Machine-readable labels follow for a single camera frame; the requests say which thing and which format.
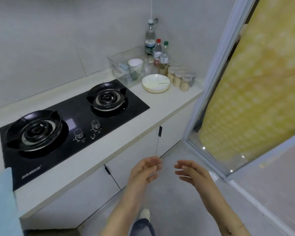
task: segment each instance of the yellow patterned fabric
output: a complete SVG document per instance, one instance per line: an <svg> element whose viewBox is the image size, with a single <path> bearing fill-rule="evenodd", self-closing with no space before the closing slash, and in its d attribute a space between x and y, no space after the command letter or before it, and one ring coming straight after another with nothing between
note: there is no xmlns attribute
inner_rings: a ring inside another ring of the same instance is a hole
<svg viewBox="0 0 295 236"><path fill-rule="evenodd" d="M295 135L295 0L260 0L198 134L223 162Z"/></svg>

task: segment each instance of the hand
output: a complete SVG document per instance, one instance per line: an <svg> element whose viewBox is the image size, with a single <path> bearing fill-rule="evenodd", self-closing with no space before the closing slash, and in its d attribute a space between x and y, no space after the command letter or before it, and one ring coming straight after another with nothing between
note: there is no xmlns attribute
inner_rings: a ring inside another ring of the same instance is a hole
<svg viewBox="0 0 295 236"><path fill-rule="evenodd" d="M210 173L205 168L190 160L178 160L174 167L182 169L176 170L175 174L179 175L182 181L188 182L196 188L205 208L213 217L220 214L224 206L228 207Z"/></svg>
<svg viewBox="0 0 295 236"><path fill-rule="evenodd" d="M162 168L161 163L160 158L151 156L141 160L132 169L121 204L134 217L139 212L147 185L158 178L158 174L155 172Z"/></svg>

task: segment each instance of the blue cloth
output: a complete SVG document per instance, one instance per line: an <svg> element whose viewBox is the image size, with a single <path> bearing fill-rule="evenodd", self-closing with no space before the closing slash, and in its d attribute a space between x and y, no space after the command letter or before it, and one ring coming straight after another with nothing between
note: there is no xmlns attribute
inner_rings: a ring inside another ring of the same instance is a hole
<svg viewBox="0 0 295 236"><path fill-rule="evenodd" d="M13 194L10 167L0 173L0 236L23 236Z"/></svg>
<svg viewBox="0 0 295 236"><path fill-rule="evenodd" d="M130 236L139 236L141 235L142 231L148 227L150 230L151 236L155 236L155 231L152 224L147 219L139 219L137 220L131 229Z"/></svg>

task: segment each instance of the door frame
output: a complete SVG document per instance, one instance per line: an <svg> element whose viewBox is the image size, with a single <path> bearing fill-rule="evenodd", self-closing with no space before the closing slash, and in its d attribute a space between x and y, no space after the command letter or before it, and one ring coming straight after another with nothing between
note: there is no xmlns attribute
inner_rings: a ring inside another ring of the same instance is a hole
<svg viewBox="0 0 295 236"><path fill-rule="evenodd" d="M197 100L195 108L191 114L189 123L185 129L182 141L184 144L197 156L200 157L207 165L209 165L221 178L225 181L233 180L237 175L243 173L248 167L257 166L260 163L268 162L271 158L277 157L280 153L285 152L287 149L295 146L295 135L270 151L266 152L257 159L245 164L237 170L234 170L232 173L225 175L220 171L213 161L209 160L208 156L205 156L205 153L202 152L198 147L188 140L188 136L193 129L197 117L200 116L202 110L206 106L208 99L211 96L211 92L214 88L214 85L220 75L220 72L226 62L226 59L236 42L236 39L239 35L240 28L244 24L247 16L249 15L254 3L256 0L236 0L231 15L227 21L224 32L221 36L219 45L216 49L214 57L209 66L208 72L205 76L203 87L205 88L204 92Z"/></svg>

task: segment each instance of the white cabinet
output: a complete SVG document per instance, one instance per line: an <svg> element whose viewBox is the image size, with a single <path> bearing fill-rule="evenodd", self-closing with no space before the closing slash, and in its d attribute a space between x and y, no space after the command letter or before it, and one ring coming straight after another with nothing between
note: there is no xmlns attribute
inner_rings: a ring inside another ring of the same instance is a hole
<svg viewBox="0 0 295 236"><path fill-rule="evenodd" d="M196 101L193 101L161 124L161 136L158 139L156 151L158 156L162 156L166 151L181 140L195 104Z"/></svg>
<svg viewBox="0 0 295 236"><path fill-rule="evenodd" d="M156 155L157 138L158 128L152 130L106 164L121 189L126 186L131 169L141 159Z"/></svg>
<svg viewBox="0 0 295 236"><path fill-rule="evenodd" d="M76 228L119 191L103 166L50 205L23 219L23 229Z"/></svg>

